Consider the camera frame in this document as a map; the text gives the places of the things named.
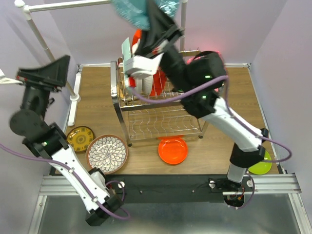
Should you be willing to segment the teal scalloped plate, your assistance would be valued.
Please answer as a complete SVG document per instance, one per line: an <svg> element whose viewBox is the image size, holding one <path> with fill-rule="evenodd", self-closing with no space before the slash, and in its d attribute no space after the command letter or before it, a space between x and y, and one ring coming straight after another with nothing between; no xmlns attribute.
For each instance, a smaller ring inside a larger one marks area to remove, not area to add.
<svg viewBox="0 0 312 234"><path fill-rule="evenodd" d="M178 0L155 0L155 4L168 16L173 18L178 10ZM136 29L149 30L147 0L113 0L115 12Z"/></svg>

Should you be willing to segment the cream plate blue swirl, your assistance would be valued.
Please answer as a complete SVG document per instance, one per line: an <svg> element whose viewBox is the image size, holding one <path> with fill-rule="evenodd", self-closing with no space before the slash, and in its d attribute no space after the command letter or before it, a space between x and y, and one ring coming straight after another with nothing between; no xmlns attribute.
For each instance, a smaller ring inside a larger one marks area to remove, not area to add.
<svg viewBox="0 0 312 234"><path fill-rule="evenodd" d="M132 41L132 56L135 55L135 52L139 46L139 43L140 43L140 38L136 38L136 37L133 37L133 41ZM135 78L135 83L136 83L136 86L135 86L135 91L139 94L142 93L142 80L140 79L137 79Z"/></svg>

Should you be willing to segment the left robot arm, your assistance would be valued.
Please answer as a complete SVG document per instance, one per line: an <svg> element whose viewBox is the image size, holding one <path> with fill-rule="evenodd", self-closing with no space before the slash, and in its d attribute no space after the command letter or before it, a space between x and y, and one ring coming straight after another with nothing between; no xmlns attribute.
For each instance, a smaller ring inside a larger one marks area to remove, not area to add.
<svg viewBox="0 0 312 234"><path fill-rule="evenodd" d="M31 160L49 163L67 179L81 198L87 211L86 222L99 226L115 214L123 204L120 197L108 188L104 173L93 168L87 171L65 133L56 123L48 125L44 118L47 108L53 103L51 92L59 92L66 85L70 56L33 69L20 68L17 80L25 87L20 110L9 122L10 129L22 136L22 141L33 156Z"/></svg>

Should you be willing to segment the mint rectangular plate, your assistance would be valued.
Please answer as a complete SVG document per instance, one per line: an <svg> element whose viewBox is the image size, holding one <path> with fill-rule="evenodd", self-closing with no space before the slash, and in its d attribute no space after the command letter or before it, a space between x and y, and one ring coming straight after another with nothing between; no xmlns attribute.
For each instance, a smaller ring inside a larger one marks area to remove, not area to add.
<svg viewBox="0 0 312 234"><path fill-rule="evenodd" d="M124 75L124 79L126 80L128 78L128 75L126 74L125 63L132 56L129 38L126 38L125 41L122 43L121 51L122 51L122 60L123 60L122 62L123 75Z"/></svg>

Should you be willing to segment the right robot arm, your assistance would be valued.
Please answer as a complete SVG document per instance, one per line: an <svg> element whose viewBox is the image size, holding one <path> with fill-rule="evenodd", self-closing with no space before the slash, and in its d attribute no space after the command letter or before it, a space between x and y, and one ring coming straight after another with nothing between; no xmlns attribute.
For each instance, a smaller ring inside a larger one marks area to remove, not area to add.
<svg viewBox="0 0 312 234"><path fill-rule="evenodd" d="M264 160L269 131L258 129L229 108L216 88L226 81L227 71L219 53L204 51L186 64L174 42L182 36L174 20L164 13L153 0L147 1L150 29L142 32L136 55L154 59L161 55L160 68L177 91L186 97L181 104L188 114L202 119L225 133L234 141L225 187L235 191L242 185L246 170Z"/></svg>

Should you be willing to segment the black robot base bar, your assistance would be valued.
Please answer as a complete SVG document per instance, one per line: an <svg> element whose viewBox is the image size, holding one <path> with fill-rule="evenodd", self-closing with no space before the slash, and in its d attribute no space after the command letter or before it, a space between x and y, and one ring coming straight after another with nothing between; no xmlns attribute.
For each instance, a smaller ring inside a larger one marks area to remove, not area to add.
<svg viewBox="0 0 312 234"><path fill-rule="evenodd" d="M248 195L252 188L244 176L235 184L226 175L106 175L107 181L125 184L125 203L223 202L228 195Z"/></svg>

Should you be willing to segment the yellow patterned small plate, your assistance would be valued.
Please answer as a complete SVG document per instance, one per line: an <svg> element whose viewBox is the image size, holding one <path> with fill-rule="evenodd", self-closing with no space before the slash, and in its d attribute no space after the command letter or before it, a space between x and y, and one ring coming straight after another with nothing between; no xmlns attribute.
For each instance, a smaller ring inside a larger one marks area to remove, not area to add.
<svg viewBox="0 0 312 234"><path fill-rule="evenodd" d="M76 153L85 152L95 138L93 130L87 126L75 127L67 134L67 142Z"/></svg>

